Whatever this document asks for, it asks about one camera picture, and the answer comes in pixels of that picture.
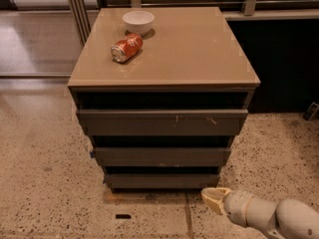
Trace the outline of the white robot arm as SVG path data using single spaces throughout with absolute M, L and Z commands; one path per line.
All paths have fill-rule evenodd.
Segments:
M 235 225 L 253 228 L 267 239 L 319 239 L 319 213 L 299 200 L 276 203 L 225 187 L 204 188 L 201 197 L 216 214 L 226 215 Z

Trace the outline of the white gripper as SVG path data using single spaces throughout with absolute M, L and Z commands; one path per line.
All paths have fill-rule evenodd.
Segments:
M 274 228 L 277 204 L 244 190 L 226 187 L 206 187 L 201 190 L 203 202 L 217 215 L 241 227 Z

